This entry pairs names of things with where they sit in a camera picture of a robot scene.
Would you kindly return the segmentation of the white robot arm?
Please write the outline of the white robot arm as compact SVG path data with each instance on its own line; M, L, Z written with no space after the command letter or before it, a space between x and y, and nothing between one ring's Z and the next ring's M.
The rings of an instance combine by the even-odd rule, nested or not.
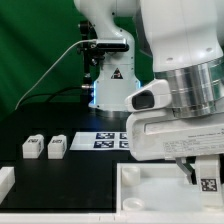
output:
M224 153L224 0L74 0L105 55L91 107L140 161Z

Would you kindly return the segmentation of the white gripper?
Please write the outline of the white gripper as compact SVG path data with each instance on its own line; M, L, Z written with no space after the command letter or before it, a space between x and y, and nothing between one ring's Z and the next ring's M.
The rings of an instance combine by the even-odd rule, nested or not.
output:
M185 158L224 153L224 113L175 119L169 110L133 113L126 123L131 155L139 160L175 159L190 184L195 170Z

